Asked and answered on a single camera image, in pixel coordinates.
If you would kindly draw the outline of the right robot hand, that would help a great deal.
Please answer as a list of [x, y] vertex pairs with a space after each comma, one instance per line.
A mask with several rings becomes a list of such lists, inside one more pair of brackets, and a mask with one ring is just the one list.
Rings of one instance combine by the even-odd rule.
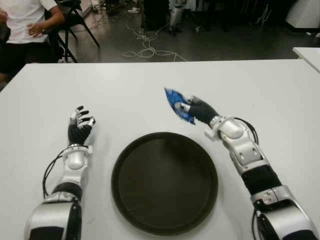
[[191, 96], [185, 101], [177, 101], [173, 109], [180, 118], [193, 125], [195, 120], [209, 125], [215, 117], [219, 116], [212, 106], [196, 96]]

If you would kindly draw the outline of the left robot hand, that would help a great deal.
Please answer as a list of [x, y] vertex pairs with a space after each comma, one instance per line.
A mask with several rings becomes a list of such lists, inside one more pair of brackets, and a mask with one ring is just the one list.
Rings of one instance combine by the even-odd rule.
[[71, 114], [68, 123], [67, 137], [68, 145], [84, 145], [88, 139], [96, 120], [93, 116], [88, 116], [89, 110], [84, 110], [84, 106], [78, 106]]

